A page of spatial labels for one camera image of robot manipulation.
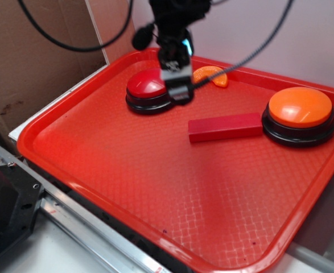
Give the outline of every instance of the plastic tray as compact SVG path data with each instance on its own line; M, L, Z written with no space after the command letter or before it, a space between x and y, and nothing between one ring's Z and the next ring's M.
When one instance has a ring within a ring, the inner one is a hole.
M199 57L193 67L227 64ZM288 148L265 135L190 143L190 119L263 113L284 88L334 89L268 73L230 73L158 115L126 105L126 84L156 50L119 59L21 133L18 148L197 272L260 272L283 255L334 173L334 137Z

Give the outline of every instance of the orange peel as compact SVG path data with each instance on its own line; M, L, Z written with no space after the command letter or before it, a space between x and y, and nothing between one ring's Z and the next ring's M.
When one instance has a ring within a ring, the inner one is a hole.
M216 72L222 71L222 68L214 66L214 65L208 65L206 67L201 67L197 70L194 71L193 73L193 81L194 82L199 82L213 74L215 74ZM228 76L226 74L222 74L216 78L212 79L212 82L220 87L226 87L228 86Z

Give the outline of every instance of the white wall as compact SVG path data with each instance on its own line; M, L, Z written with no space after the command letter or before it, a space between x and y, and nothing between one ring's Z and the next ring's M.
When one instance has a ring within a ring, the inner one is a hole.
M257 48L286 0L229 0L192 25L195 54L235 63ZM135 29L152 21L149 0L135 0ZM334 0L296 0L273 42L247 67L334 87Z

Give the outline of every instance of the red button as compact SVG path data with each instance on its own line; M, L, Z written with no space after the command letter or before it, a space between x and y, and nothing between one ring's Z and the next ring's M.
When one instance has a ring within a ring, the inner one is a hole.
M160 79L160 69L152 68L135 74L127 83L129 93L136 98L154 98L166 92Z

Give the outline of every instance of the red wooden block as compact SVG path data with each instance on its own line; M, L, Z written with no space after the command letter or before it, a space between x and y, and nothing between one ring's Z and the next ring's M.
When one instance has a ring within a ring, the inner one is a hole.
M259 113L194 119L188 122L190 142L252 137L262 134L263 127Z

